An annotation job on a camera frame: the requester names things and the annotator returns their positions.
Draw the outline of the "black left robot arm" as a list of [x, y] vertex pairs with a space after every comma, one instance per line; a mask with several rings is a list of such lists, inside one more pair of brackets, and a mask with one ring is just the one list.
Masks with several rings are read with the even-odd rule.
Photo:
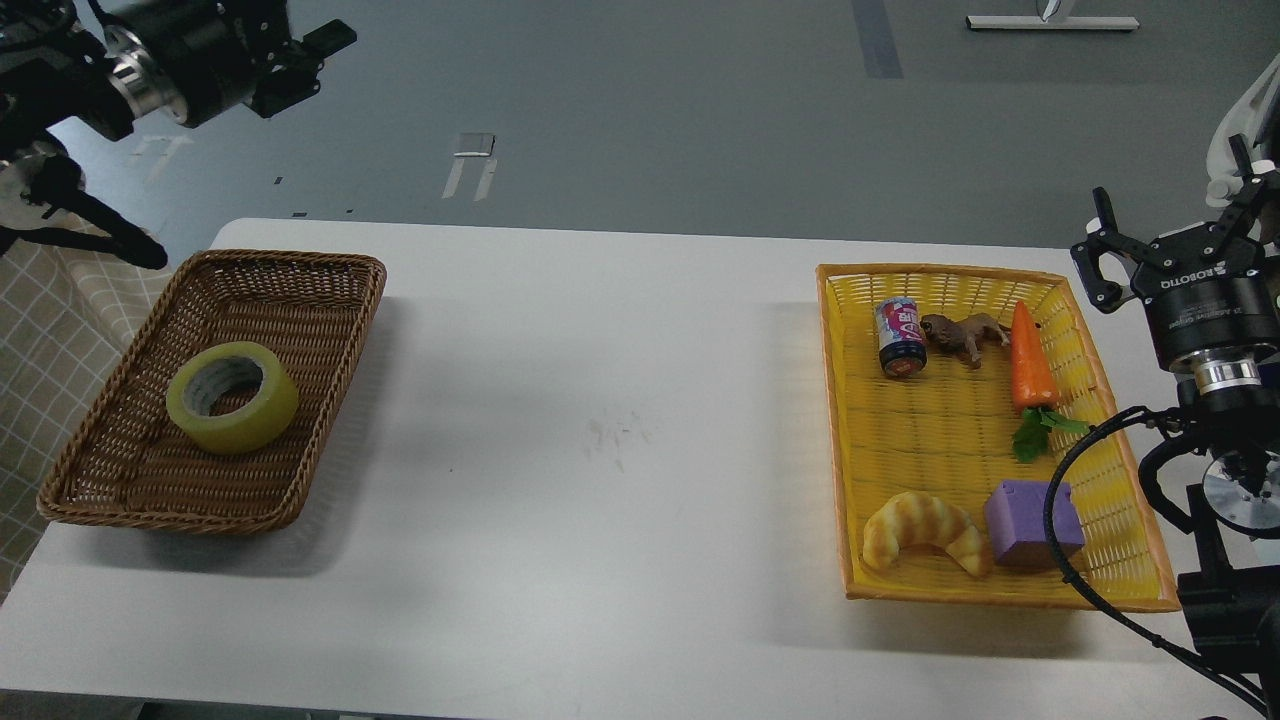
[[284, 1], [5, 1], [1, 51], [3, 249], [27, 242], [159, 270], [166, 250], [88, 193], [52, 135], [81, 120], [109, 141], [164, 111], [196, 128], [237, 105], [274, 117], [320, 90], [326, 60], [355, 44], [343, 20], [296, 37]]

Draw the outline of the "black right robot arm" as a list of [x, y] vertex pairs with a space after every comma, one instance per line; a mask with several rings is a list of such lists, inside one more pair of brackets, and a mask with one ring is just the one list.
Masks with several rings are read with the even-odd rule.
[[1137, 483], [1146, 505], [1196, 542], [1197, 569], [1175, 582], [1193, 646], [1134, 623], [1068, 568], [1057, 542], [1050, 552], [1064, 582], [1094, 609], [1275, 719], [1277, 565], [1235, 568], [1222, 536], [1277, 538], [1277, 296], [1265, 274], [1277, 264], [1277, 241], [1252, 236], [1277, 201], [1277, 168], [1253, 158], [1243, 135], [1228, 146], [1236, 173], [1212, 222], [1139, 241], [1119, 229], [1107, 192], [1094, 188], [1094, 219], [1071, 247], [1076, 273], [1097, 310], [1140, 305], [1178, 402], [1129, 407], [1092, 427], [1050, 482], [1060, 486], [1087, 450], [1129, 427], [1161, 434]]

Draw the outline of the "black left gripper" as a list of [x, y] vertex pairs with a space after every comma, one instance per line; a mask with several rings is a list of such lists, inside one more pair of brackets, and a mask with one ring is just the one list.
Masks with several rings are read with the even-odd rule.
[[343, 20], [296, 37], [285, 1], [129, 1], [105, 14], [109, 81], [134, 119], [196, 128], [236, 105], [269, 119], [315, 96]]

